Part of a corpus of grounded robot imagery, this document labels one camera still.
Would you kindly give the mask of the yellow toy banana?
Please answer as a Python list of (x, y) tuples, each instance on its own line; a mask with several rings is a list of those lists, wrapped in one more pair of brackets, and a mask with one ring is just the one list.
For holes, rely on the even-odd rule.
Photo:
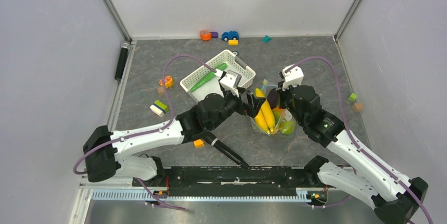
[[(255, 89), (255, 95), (256, 97), (265, 97), (264, 92), (256, 88)], [(275, 133), (275, 118), (272, 113), (272, 109), (270, 108), (269, 102), (266, 100), (264, 104), (261, 107), (260, 112), (258, 115), (254, 118), (255, 123), (259, 126), (259, 128), (264, 131), (267, 134), (274, 134)]]

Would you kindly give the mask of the purple toy eggplant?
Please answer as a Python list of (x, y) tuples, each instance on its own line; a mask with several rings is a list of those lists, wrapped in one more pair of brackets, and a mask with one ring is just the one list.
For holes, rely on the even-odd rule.
[(279, 94), (276, 89), (271, 89), (266, 96), (266, 100), (269, 102), (270, 108), (273, 110), (278, 107), (279, 103)]

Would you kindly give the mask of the clear zip top bag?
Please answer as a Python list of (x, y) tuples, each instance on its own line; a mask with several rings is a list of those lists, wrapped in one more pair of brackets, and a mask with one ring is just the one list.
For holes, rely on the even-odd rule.
[(255, 96), (265, 98), (255, 118), (251, 118), (252, 128), (264, 135), (282, 135), (292, 137), (296, 129), (296, 121), (287, 109), (279, 107), (277, 84), (263, 80), (261, 88), (255, 89)]

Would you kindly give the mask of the green toy pear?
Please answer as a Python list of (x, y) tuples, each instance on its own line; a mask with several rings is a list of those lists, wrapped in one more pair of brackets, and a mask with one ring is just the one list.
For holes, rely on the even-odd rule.
[(296, 122), (295, 121), (282, 121), (279, 124), (278, 132), (282, 135), (292, 135), (295, 132)]

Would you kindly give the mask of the green toy cucumber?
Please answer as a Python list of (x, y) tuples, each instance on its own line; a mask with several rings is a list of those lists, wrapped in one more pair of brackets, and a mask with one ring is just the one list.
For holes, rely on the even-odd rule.
[[(225, 70), (227, 68), (227, 63), (221, 63), (216, 67), (216, 70)], [(203, 76), (191, 89), (190, 92), (194, 92), (198, 88), (202, 87), (207, 82), (211, 81), (215, 77), (213, 72), (208, 72), (205, 76)]]

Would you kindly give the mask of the red green toy mango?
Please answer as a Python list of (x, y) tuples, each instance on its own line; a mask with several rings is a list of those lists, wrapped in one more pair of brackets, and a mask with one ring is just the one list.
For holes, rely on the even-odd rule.
[(281, 109), (281, 108), (274, 108), (274, 109), (272, 109), (272, 113), (273, 113), (274, 118), (275, 118), (275, 124), (278, 124), (278, 123), (280, 123), (283, 120), (283, 118), (284, 118), (284, 116), (283, 116), (283, 109)]

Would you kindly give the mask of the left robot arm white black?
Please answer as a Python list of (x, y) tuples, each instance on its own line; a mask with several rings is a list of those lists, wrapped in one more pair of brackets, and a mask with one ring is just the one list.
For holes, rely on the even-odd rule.
[(235, 164), (248, 168), (241, 156), (212, 133), (234, 113), (255, 117), (266, 99), (247, 92), (247, 100), (244, 102), (230, 91), (225, 91), (224, 95), (211, 93), (172, 121), (124, 131), (110, 131), (106, 125), (97, 127), (83, 146), (88, 181), (135, 177), (159, 186), (166, 178), (161, 160), (140, 158), (136, 154), (196, 140), (204, 141)]

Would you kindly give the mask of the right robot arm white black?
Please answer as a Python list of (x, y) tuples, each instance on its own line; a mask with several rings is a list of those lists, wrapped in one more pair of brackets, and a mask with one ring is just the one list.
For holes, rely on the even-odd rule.
[(371, 207), (383, 223), (410, 223), (421, 208), (428, 184), (397, 171), (366, 147), (337, 116), (324, 110), (311, 86), (277, 88), (278, 104), (287, 109), (305, 134), (344, 159), (356, 174), (316, 156), (306, 165), (305, 181), (336, 187)]

